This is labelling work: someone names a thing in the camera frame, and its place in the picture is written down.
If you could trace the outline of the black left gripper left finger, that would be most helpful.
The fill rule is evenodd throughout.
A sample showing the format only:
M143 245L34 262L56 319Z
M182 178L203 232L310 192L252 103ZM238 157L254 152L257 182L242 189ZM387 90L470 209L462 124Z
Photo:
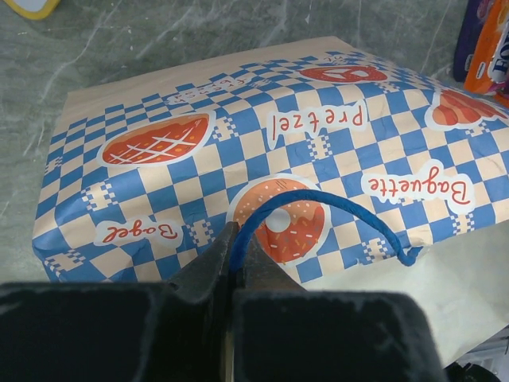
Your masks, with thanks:
M158 283L7 283L4 381L222 381L229 223Z

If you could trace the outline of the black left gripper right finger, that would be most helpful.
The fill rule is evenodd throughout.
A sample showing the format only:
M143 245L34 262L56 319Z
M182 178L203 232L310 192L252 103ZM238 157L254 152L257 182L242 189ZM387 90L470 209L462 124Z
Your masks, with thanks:
M410 296L305 290L246 234L235 239L233 270L234 380L446 380Z

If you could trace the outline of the checkered blue paper bag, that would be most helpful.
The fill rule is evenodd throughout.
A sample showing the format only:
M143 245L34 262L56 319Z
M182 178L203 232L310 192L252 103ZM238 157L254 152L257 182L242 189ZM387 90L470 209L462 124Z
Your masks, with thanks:
M52 281L168 279L226 223L290 190L256 237L309 290L384 290L425 311L444 362L508 323L508 111L321 37L72 92L33 250Z

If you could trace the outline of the orange snack packet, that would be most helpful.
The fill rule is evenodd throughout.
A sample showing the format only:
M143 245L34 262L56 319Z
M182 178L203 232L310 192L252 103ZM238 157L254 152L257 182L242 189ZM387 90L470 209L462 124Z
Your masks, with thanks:
M494 96L508 107L508 1L494 1L464 82L464 89Z

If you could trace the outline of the purple Fox's berries candy bag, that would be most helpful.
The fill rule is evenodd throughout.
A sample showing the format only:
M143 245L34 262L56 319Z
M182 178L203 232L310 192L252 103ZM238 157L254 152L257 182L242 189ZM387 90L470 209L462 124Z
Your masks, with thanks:
M464 82L493 0L469 0L453 57L453 79Z

